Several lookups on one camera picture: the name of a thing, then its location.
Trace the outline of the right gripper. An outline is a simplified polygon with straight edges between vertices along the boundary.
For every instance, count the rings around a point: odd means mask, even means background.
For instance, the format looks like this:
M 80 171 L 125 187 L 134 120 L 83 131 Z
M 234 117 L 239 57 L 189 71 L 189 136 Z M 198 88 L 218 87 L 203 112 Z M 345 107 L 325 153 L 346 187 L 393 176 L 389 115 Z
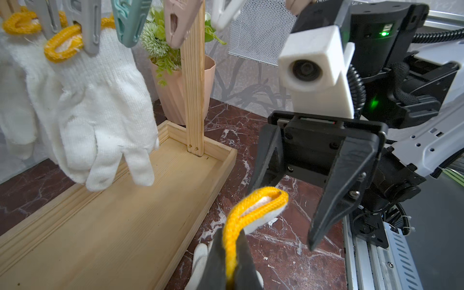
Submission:
M 307 5 L 291 33 L 330 25 L 340 29 L 343 47 L 350 21 L 347 1 Z M 324 191 L 308 231 L 314 251 L 331 227 L 358 205 L 373 188 L 398 203 L 419 193 L 424 178 L 391 158 L 383 161 L 387 126 L 381 122 L 274 111 L 260 131 L 254 173 L 248 193 L 275 187 L 285 175 L 321 186 Z

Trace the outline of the white glove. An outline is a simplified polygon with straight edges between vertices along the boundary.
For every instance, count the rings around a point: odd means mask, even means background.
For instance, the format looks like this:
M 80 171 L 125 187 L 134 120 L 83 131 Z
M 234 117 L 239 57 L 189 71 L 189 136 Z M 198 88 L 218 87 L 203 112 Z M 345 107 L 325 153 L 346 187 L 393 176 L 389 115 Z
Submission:
M 223 229 L 222 245 L 225 250 L 227 289 L 233 290 L 234 270 L 238 264 L 236 241 L 243 230 L 251 234 L 278 217 L 285 209 L 289 195 L 276 187 L 263 187 L 242 199 L 229 212 Z M 185 289 L 196 290 L 210 249 L 209 244 L 198 244 L 193 254 L 192 275 Z

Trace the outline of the white glove hung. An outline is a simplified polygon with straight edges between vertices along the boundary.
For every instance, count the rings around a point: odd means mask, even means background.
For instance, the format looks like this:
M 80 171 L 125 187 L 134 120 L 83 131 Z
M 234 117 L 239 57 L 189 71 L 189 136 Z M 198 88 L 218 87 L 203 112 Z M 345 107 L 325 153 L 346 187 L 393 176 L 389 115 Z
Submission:
M 39 121 L 39 137 L 48 158 L 76 183 L 84 184 L 87 170 L 70 169 L 60 136 L 57 107 L 63 86 L 44 54 L 47 42 L 36 13 L 25 7 L 2 24 L 1 44 L 25 74 L 25 87 Z
M 11 61 L 1 66 L 1 130 L 12 155 L 21 160 L 33 155 L 37 140 L 35 110 L 22 70 Z
M 56 115 L 66 166 L 75 180 L 90 191 L 104 190 L 125 160 L 135 184 L 151 186 L 155 175 L 149 156 L 159 146 L 151 97 L 116 30 L 101 31 L 95 56 L 82 51 L 51 67 L 64 89 Z

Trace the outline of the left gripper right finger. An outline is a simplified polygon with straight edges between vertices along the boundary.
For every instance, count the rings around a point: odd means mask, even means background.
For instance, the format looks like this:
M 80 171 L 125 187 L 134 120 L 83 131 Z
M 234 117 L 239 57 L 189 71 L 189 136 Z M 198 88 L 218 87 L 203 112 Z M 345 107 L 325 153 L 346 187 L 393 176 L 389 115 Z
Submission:
M 247 237 L 242 230 L 236 241 L 237 266 L 234 270 L 234 290 L 262 290 L 263 279 L 256 270 Z

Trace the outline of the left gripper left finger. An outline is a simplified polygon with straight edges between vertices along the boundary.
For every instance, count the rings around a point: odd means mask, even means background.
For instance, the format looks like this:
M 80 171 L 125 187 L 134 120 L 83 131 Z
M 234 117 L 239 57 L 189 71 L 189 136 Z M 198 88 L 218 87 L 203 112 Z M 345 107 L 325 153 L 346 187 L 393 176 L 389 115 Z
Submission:
M 222 245 L 223 229 L 219 229 L 210 243 L 210 249 L 197 290 L 225 290 L 225 250 Z

